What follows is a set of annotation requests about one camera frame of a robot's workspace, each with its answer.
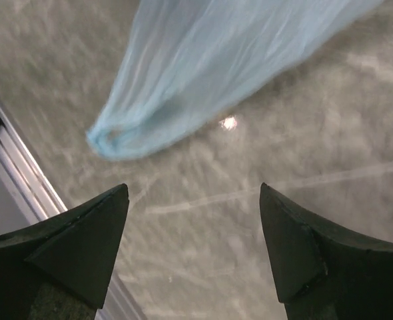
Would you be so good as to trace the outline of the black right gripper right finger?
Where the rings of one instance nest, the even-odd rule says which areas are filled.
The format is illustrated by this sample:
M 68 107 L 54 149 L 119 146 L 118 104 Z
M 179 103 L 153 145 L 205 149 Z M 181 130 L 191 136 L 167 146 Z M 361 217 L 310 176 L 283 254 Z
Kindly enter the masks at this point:
M 289 319 L 393 319 L 393 243 L 329 221 L 266 184 L 259 205 Z

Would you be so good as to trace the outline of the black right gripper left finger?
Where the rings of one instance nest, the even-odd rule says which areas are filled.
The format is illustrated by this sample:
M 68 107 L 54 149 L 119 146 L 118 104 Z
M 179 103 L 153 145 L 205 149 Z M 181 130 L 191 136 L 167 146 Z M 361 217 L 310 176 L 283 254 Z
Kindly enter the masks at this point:
M 125 184 L 0 235 L 0 319 L 94 319 L 129 208 Z

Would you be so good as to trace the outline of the light blue plastic bag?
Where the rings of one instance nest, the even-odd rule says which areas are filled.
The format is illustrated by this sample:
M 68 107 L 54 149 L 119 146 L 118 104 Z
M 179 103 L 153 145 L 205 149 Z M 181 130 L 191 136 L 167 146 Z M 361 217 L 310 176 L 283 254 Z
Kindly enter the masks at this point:
M 141 1 L 95 153 L 133 160 L 184 139 L 308 59 L 377 1 Z

